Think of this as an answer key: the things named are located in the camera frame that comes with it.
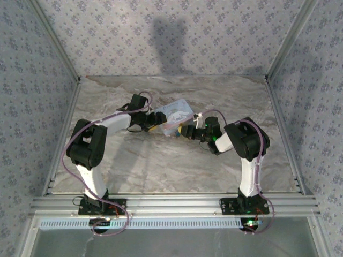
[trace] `plastic container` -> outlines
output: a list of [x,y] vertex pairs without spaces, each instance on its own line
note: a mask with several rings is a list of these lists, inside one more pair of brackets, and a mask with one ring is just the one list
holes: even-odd
[[171,135],[177,131],[180,124],[193,119],[194,112],[185,99],[179,99],[155,110],[161,111],[167,117],[167,122],[160,127],[164,135]]

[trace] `patterned wallpaper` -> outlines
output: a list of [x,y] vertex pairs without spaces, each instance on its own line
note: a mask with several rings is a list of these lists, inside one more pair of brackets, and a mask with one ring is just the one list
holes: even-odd
[[39,0],[79,75],[264,75],[303,0]]
[[75,82],[24,1],[0,1],[0,256],[39,196]]
[[343,2],[320,0],[271,82],[337,256],[343,256],[342,24]]

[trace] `marble floor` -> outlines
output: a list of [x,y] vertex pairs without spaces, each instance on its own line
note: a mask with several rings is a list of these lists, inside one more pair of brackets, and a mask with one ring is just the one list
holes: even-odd
[[[219,109],[228,123],[251,117],[271,141],[262,165],[262,190],[295,191],[262,77],[88,77],[82,78],[80,86],[68,139],[78,119],[109,115],[130,102],[133,93],[151,92],[155,109],[184,98],[195,112]],[[222,119],[218,119],[223,128]],[[78,173],[70,159],[65,157],[65,162]],[[198,141],[166,137],[159,129],[148,133],[120,131],[108,137],[100,165],[110,193],[237,192],[241,180],[241,161],[235,150],[215,156],[202,149]],[[52,192],[79,193],[83,187],[60,165]]]

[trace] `enclosure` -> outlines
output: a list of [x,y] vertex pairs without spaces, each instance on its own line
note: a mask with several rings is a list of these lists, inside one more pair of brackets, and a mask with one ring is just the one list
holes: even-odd
[[[0,6],[1,256],[133,256],[127,240],[142,256],[343,256],[343,3]],[[141,91],[154,109],[185,99],[196,113],[219,109],[227,123],[250,117],[267,133],[260,185],[275,205],[270,231],[244,235],[243,216],[222,215],[218,200],[235,197],[241,182],[235,151],[215,156],[157,128],[107,138],[102,178],[110,195],[127,199],[132,220],[115,244],[93,236],[90,217],[73,205],[84,187],[61,166],[62,149],[77,120],[112,114]],[[208,115],[223,129],[220,115]]]

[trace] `white vent strip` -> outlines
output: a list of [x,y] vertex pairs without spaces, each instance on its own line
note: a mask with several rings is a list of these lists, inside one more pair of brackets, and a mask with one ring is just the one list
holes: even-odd
[[[42,219],[40,229],[89,229],[89,219]],[[112,220],[103,229],[119,229],[124,220]],[[137,218],[127,229],[230,229],[242,228],[240,218]]]

